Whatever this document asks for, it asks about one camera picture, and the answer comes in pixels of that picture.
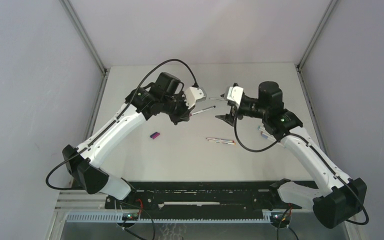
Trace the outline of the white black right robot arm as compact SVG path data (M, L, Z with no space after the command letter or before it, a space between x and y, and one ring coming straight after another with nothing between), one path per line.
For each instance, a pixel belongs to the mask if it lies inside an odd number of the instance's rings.
M237 143L253 153L264 152L277 144L292 153L310 174L316 188L281 179L270 188L269 203L275 208L285 204L311 210L318 221L332 229L343 222L364 226L370 221L364 206L367 185L341 170L312 140L303 122L284 107L283 92L278 83L264 81L258 86L258 97L245 94L238 84L228 87L221 98L231 107L230 113L217 118L233 127ZM242 117L260 119L275 141L257 150L246 147L239 139L237 123Z

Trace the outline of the white green marker pen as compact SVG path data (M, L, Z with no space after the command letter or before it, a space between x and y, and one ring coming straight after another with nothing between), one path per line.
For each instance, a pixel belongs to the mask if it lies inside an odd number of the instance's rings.
M209 100L211 101L226 101L224 98L221 98L221 97L210 97Z

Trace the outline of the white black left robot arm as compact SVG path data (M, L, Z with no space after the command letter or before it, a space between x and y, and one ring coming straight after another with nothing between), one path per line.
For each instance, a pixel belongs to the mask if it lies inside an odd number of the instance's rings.
M197 84L177 91L181 84L174 75L160 73L155 82L133 90L116 114L90 138L62 150L67 171L82 190L90 195L110 195L125 209L135 205L137 196L132 187L102 166L112 150L152 116L164 113L175 125L189 121L191 110L206 95Z

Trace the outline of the white red marker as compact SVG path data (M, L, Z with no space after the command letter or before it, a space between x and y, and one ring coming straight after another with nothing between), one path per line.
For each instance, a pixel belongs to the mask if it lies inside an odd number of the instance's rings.
M216 137L206 137L205 139L212 140L212 141L219 141L219 142L232 142L232 143L235 142L234 140L231 140L231 139L216 138Z

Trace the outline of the white yellow marker pen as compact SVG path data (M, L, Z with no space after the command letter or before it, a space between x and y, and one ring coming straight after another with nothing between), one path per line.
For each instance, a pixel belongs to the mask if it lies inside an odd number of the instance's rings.
M213 140L213 139L207 139L208 142L211 143L217 143L217 144L225 144L225 145L236 145L235 142L232 141L219 141L219 140Z

